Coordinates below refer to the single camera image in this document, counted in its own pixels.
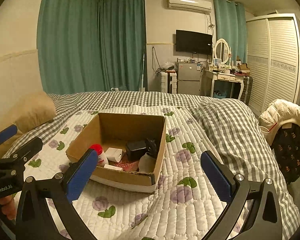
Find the person's left hand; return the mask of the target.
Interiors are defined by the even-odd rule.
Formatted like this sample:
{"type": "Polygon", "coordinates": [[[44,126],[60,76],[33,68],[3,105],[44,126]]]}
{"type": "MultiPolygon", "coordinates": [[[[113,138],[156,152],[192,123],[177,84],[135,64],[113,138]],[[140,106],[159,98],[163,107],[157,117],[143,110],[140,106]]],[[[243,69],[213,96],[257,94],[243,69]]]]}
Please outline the person's left hand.
{"type": "Polygon", "coordinates": [[[14,198],[12,195],[0,198],[1,213],[4,214],[8,220],[14,220],[17,215],[14,198]]]}

